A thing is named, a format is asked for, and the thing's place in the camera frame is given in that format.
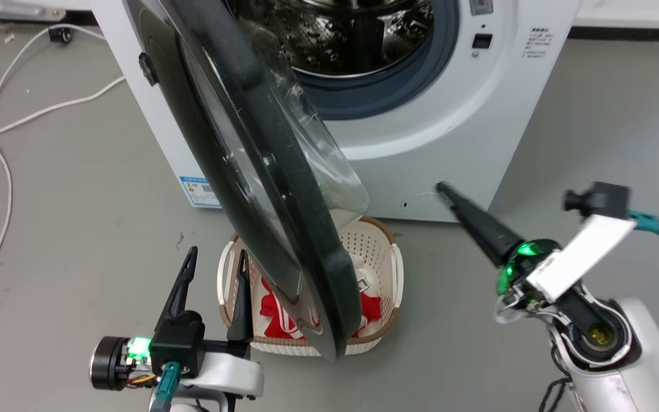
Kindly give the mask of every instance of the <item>laundry basket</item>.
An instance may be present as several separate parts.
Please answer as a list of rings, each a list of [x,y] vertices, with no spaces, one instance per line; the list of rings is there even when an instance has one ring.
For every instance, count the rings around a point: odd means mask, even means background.
[[[403,258],[395,244],[392,233],[376,219],[363,217],[345,232],[340,234],[345,249],[364,261],[363,271],[368,285],[381,298],[381,318],[374,321],[373,332],[367,336],[351,338],[348,341],[346,355],[367,352],[377,345],[395,323],[400,301],[403,297]],[[233,308],[238,289],[236,275],[240,252],[245,248],[238,235],[233,235],[220,256],[217,267],[217,301],[220,303],[220,315],[225,326],[231,325]],[[309,345],[306,339],[279,339],[266,337],[264,331],[269,323],[261,316],[261,298],[268,292],[261,285],[262,271],[256,261],[249,255],[248,269],[251,273],[251,307],[253,310],[253,342],[251,346],[270,354],[319,356],[319,352]]]

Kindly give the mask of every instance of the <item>basket handle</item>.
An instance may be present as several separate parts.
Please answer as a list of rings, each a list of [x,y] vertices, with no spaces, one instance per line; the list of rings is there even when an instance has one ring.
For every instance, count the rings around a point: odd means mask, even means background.
[[[225,305],[225,277],[230,276],[230,271],[233,268],[233,258],[235,254],[231,253],[231,248],[235,242],[231,240],[225,245],[223,252],[220,254],[220,262],[217,264],[217,303]]]
[[[393,269],[393,306],[398,308],[403,300],[403,256],[395,243],[390,248],[390,259]]]

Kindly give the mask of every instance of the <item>stainless steel drum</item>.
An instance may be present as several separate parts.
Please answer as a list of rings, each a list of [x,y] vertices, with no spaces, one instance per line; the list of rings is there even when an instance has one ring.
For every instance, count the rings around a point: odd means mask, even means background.
[[[432,32],[431,0],[227,0],[233,15],[264,26],[295,70],[355,78],[408,57]]]

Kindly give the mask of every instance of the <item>teal connector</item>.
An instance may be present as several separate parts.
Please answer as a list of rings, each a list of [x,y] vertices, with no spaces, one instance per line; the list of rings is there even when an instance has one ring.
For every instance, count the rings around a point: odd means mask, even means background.
[[[172,409],[172,398],[180,384],[182,367],[177,362],[167,362],[162,370],[162,378],[154,390],[154,402],[149,412],[169,412]]]
[[[637,223],[635,230],[652,232],[659,235],[659,218],[657,216],[638,211],[629,211],[628,214],[630,219],[633,219]]]

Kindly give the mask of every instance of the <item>gray floor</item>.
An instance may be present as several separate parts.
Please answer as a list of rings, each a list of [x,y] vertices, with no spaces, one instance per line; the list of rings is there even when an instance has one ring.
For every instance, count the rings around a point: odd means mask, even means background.
[[[0,37],[0,76],[28,32]],[[120,75],[91,38],[36,50],[3,90],[0,125]],[[0,254],[0,410],[145,410],[144,391],[91,389],[91,351],[105,334],[151,332],[189,245],[200,258],[188,306],[222,338],[214,273],[230,223],[188,204],[125,84],[0,142],[15,184]],[[633,186],[633,206],[659,214],[658,44],[568,42],[493,209],[527,237],[565,242],[578,219],[559,210],[562,191],[593,180]],[[6,188],[0,165],[0,229]],[[265,396],[239,410],[536,410],[559,377],[542,326],[492,321],[494,271],[458,227],[389,225],[407,273],[392,333],[337,363],[256,352]],[[641,298],[659,322],[659,238],[631,236],[587,283]]]

